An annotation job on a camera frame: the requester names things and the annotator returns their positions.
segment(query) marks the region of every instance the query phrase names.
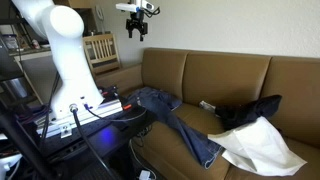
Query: couch cushion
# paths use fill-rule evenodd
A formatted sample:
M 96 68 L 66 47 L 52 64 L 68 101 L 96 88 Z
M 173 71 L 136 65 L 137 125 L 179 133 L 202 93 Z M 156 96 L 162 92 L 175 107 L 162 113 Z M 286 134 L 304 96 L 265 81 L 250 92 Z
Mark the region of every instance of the couch cushion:
M 96 84 L 102 87 L 116 85 L 119 94 L 122 96 L 128 95 L 132 91 L 143 87 L 141 64 L 104 74 L 96 80 Z
M 223 132 L 219 120 L 206 110 L 183 104 L 175 113 L 204 134 Z M 229 162 L 219 155 L 206 170 L 191 155 L 178 132 L 160 122 L 153 123 L 152 131 L 145 136 L 144 147 L 135 146 L 135 149 L 167 179 L 224 179 L 229 168 Z
M 242 104 L 258 99 L 269 56 L 190 52 L 183 78 L 184 102 Z
M 296 140 L 320 147 L 320 59 L 274 57 L 262 96 L 282 95 L 272 124 Z
M 300 170 L 294 176 L 285 176 L 285 177 L 264 177 L 259 176 L 244 170 L 241 170 L 233 165 L 230 166 L 228 171 L 226 180 L 270 180 L 270 179 L 279 179 L 279 180 L 289 180 L 289 179 L 320 179 L 320 150 L 300 143 L 298 141 L 287 139 L 286 143 L 291 151 L 296 153 L 302 159 L 307 161 L 308 163 L 305 164 L 300 168 Z
M 149 48 L 144 51 L 144 86 L 161 89 L 182 99 L 182 77 L 189 51 Z

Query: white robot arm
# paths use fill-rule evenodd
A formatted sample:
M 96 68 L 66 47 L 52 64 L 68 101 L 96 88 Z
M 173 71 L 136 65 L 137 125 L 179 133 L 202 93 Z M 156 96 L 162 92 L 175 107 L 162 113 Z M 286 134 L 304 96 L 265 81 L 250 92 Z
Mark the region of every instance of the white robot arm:
M 83 51 L 84 25 L 79 14 L 52 0 L 12 0 L 35 32 L 48 39 L 53 62 L 60 74 L 62 87 L 54 95 L 53 118 L 72 116 L 71 105 L 79 112 L 86 107 L 97 109 L 103 97 L 91 76 Z

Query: white cloth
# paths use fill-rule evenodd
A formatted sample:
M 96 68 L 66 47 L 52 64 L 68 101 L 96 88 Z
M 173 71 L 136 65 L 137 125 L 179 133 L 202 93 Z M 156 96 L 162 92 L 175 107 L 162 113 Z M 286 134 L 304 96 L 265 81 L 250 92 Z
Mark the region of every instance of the white cloth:
M 294 175 L 307 163 L 289 150 L 278 130 L 264 117 L 208 138 L 226 149 L 222 156 L 230 163 L 259 175 Z

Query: couch backrest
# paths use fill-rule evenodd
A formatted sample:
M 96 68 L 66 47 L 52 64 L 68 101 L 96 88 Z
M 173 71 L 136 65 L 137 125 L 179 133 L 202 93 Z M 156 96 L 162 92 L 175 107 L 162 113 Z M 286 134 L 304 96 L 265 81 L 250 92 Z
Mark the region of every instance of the couch backrest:
M 144 86 L 161 89 L 182 97 L 182 78 L 187 50 L 148 48 L 142 61 Z
M 198 106 L 242 104 L 256 100 L 271 57 L 232 53 L 190 52 L 183 78 L 184 101 Z
M 270 120 L 291 138 L 320 147 L 320 59 L 273 57 L 262 96 L 283 96 Z

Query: metal stand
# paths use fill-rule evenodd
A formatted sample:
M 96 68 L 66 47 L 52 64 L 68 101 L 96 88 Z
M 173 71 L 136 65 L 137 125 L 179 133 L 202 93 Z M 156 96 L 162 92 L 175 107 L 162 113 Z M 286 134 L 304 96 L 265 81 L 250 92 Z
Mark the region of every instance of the metal stand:
M 0 128 L 41 177 L 50 180 L 66 178 L 63 177 L 63 173 L 58 173 L 50 166 L 23 127 L 2 106 L 0 106 Z

